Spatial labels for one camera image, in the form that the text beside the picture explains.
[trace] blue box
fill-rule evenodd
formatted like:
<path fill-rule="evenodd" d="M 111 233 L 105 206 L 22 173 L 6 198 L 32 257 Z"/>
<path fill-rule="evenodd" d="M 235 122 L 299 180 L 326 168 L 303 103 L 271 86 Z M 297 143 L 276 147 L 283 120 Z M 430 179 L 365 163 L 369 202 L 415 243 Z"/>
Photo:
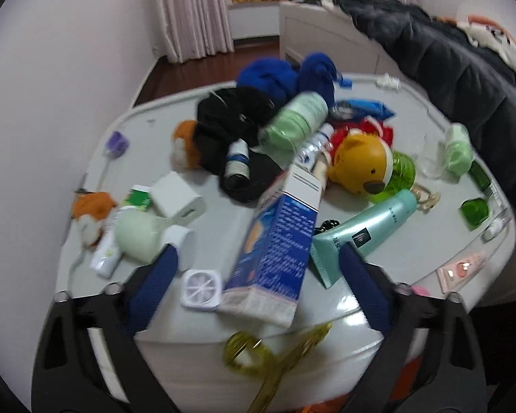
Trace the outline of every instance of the blue box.
<path fill-rule="evenodd" d="M 288 328 L 293 321 L 321 200 L 321 183 L 292 165 L 260 198 L 220 311 Z"/>

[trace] small glass bottle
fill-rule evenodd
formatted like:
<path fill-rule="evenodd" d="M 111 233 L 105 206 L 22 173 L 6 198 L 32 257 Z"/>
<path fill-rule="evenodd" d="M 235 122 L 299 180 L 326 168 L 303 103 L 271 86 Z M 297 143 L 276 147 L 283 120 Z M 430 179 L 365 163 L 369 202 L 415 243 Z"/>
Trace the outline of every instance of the small glass bottle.
<path fill-rule="evenodd" d="M 319 131 L 304 143 L 294 162 L 306 171 L 311 172 L 318 160 L 319 152 L 329 144 L 329 139 L 333 133 L 333 126 L 328 123 L 323 124 Z"/>
<path fill-rule="evenodd" d="M 226 189 L 236 191 L 249 184 L 249 148 L 244 140 L 237 140 L 229 146 L 224 185 Z"/>

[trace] yellow bear head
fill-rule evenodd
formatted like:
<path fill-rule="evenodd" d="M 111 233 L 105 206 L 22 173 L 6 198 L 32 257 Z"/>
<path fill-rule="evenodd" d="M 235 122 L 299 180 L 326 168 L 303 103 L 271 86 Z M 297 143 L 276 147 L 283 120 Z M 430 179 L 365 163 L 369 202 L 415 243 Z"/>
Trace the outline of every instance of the yellow bear head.
<path fill-rule="evenodd" d="M 392 151 L 376 135 L 350 133 L 338 148 L 329 179 L 361 196 L 381 193 L 392 177 Z"/>

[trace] white charger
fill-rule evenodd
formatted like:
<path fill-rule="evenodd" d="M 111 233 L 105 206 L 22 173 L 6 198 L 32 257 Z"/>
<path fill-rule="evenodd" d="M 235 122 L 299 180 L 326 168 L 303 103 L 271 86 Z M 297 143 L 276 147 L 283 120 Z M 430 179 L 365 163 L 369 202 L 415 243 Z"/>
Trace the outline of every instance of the white charger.
<path fill-rule="evenodd" d="M 157 211 L 176 225 L 187 226 L 206 211 L 205 200 L 174 171 L 158 180 L 149 193 Z"/>

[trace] light green bottle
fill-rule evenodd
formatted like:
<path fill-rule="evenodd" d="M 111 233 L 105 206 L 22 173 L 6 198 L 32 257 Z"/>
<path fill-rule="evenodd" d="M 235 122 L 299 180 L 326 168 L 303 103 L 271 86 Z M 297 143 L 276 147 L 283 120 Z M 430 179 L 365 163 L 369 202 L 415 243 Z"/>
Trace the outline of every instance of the light green bottle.
<path fill-rule="evenodd" d="M 417 199 L 410 191 L 403 190 L 339 226 L 315 235 L 310 255 L 325 287 L 331 287 L 341 277 L 338 252 L 345 243 L 367 256 L 416 210 Z"/>
<path fill-rule="evenodd" d="M 323 124 L 329 113 L 327 103 L 316 92 L 303 92 L 284 106 L 270 125 L 259 133 L 262 146 L 296 152 Z"/>
<path fill-rule="evenodd" d="M 451 124 L 445 132 L 444 168 L 460 177 L 469 171 L 472 160 L 474 155 L 468 130 L 462 124 Z"/>

